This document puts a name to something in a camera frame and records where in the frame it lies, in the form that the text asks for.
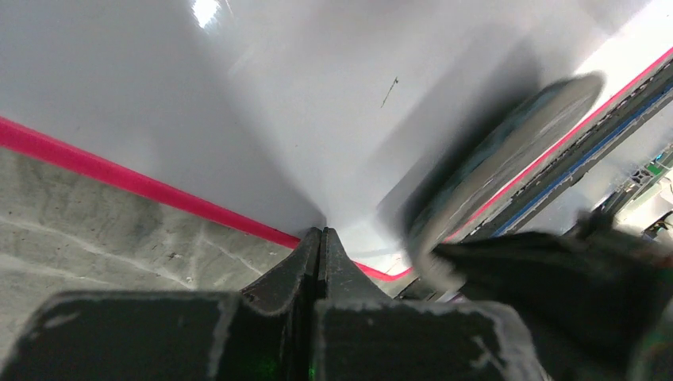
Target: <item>blue strip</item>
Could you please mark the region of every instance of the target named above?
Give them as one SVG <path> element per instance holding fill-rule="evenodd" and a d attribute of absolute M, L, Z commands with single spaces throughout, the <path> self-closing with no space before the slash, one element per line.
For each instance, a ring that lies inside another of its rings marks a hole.
<path fill-rule="evenodd" d="M 554 181 L 554 183 L 549 184 L 542 192 L 540 192 L 539 195 L 537 195 L 531 202 L 529 202 L 523 209 L 519 210 L 515 215 L 513 215 L 503 226 L 501 226 L 498 230 L 493 233 L 492 237 L 498 237 L 502 235 L 505 230 L 507 230 L 511 225 L 514 224 L 521 216 L 523 216 L 528 210 L 533 208 L 539 201 L 541 201 L 545 196 L 550 194 L 554 188 L 556 188 L 559 184 L 561 184 L 564 180 L 566 180 L 568 177 L 570 177 L 579 167 L 581 167 L 583 164 L 585 164 L 598 150 L 603 148 L 606 144 L 608 144 L 612 139 L 616 138 L 620 133 L 622 133 L 628 126 L 631 124 L 632 121 L 634 121 L 637 117 L 642 115 L 645 111 L 647 111 L 648 108 L 650 108 L 654 103 L 659 101 L 661 98 L 663 98 L 666 93 L 673 88 L 673 85 L 669 85 L 664 91 L 659 94 L 659 96 L 654 97 L 653 99 L 650 100 L 645 106 L 642 106 L 634 115 L 632 115 L 629 119 L 624 121 L 619 127 L 617 127 L 613 132 L 610 133 L 607 137 L 605 137 L 601 142 L 597 145 L 595 145 L 589 152 L 587 152 L 584 156 L 582 156 L 582 159 L 578 160 L 577 163 L 575 163 L 569 170 L 565 171 L 559 178 Z"/>

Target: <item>glossy white surface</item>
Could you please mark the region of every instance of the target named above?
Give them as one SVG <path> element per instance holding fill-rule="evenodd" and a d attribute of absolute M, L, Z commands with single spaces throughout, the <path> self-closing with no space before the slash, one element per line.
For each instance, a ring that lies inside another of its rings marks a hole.
<path fill-rule="evenodd" d="M 0 115 L 394 274 L 440 158 L 646 3 L 6 0 Z"/>

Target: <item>black scratch mark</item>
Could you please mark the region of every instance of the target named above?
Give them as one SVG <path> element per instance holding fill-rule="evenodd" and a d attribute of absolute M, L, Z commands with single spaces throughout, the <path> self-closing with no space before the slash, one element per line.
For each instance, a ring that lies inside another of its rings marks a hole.
<path fill-rule="evenodd" d="M 386 104 L 386 100 L 388 100 L 388 96 L 390 95 L 390 92 L 393 90 L 393 87 L 395 87 L 395 83 L 398 83 L 398 77 L 395 77 L 395 81 L 393 81 L 393 84 L 390 85 L 390 89 L 388 90 L 388 94 L 386 94 L 386 97 L 383 99 L 383 103 L 381 103 L 381 108 L 383 108 L 383 105 Z"/>

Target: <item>concrete floor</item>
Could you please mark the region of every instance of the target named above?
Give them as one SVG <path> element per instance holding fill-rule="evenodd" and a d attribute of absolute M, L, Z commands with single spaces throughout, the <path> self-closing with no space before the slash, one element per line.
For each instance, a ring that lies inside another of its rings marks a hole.
<path fill-rule="evenodd" d="M 0 149 L 0 359 L 65 290 L 238 290 L 290 249 Z M 413 280 L 376 282 L 395 295 Z"/>

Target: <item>gray floor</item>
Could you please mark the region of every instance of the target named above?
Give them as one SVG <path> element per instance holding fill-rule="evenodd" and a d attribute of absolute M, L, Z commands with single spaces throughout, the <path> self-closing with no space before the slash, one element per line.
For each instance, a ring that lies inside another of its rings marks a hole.
<path fill-rule="evenodd" d="M 237 290 L 278 246 L 0 149 L 0 359 L 26 318 L 65 290 Z M 413 280 L 376 282 L 394 295 Z"/>

